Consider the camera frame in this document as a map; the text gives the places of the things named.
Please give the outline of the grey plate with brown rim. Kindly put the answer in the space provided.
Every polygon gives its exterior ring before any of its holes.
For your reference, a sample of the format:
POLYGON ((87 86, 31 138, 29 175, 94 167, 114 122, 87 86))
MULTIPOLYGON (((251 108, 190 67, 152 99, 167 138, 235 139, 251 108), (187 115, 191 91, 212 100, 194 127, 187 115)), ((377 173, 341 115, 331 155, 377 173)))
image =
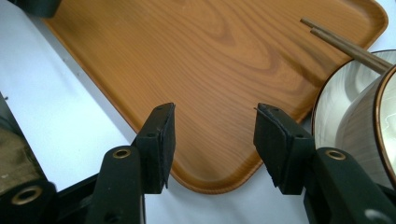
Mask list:
MULTIPOLYGON (((319 94, 313 115, 313 133, 317 147, 336 147, 340 124, 346 112, 380 75, 351 61, 338 69, 319 94)), ((396 77, 386 85, 379 100, 380 139, 388 152, 396 153, 396 77)))

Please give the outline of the grey bowl with brown rim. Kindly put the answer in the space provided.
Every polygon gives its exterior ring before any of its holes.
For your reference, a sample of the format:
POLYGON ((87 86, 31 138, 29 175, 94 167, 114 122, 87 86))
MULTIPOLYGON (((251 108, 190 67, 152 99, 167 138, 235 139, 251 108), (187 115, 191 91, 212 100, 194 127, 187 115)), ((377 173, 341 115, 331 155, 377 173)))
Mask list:
POLYGON ((352 155, 375 183, 396 189, 396 64, 352 102, 335 147, 352 155))

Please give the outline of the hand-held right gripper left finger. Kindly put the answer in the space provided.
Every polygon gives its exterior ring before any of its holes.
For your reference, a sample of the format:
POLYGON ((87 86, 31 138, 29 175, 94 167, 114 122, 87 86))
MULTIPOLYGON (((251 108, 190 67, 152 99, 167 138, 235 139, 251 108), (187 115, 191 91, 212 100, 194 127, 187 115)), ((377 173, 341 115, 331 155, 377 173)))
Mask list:
POLYGON ((147 194, 167 187, 176 149, 176 105, 156 106, 129 146, 102 161, 85 224, 145 224, 147 194))

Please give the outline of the dark blurred object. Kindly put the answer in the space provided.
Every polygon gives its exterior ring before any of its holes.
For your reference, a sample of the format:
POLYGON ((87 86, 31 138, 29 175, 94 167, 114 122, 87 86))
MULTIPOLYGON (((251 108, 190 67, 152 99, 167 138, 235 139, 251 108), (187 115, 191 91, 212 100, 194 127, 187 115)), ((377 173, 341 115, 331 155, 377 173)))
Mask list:
POLYGON ((52 18, 62 0, 8 0, 24 12, 40 18, 52 18))

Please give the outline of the brown wood-grain tray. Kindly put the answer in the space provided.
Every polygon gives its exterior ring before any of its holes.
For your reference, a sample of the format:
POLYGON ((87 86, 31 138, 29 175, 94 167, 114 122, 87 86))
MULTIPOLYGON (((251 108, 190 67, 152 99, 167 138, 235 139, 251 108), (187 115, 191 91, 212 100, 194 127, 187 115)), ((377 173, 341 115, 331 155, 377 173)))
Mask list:
POLYGON ((173 178, 220 194, 262 164, 256 106, 302 120, 346 62, 310 21, 368 48, 389 15, 376 0, 63 0, 47 26, 133 129, 173 103, 173 178))

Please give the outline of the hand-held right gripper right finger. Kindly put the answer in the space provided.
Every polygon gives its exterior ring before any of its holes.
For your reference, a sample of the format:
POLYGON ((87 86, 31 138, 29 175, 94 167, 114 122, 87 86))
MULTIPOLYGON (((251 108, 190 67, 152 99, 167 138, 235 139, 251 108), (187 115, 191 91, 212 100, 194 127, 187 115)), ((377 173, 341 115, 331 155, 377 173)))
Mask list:
POLYGON ((276 188, 304 195, 310 224, 396 224, 396 191, 376 184, 344 150, 315 147, 283 110, 256 107, 253 143, 276 188))

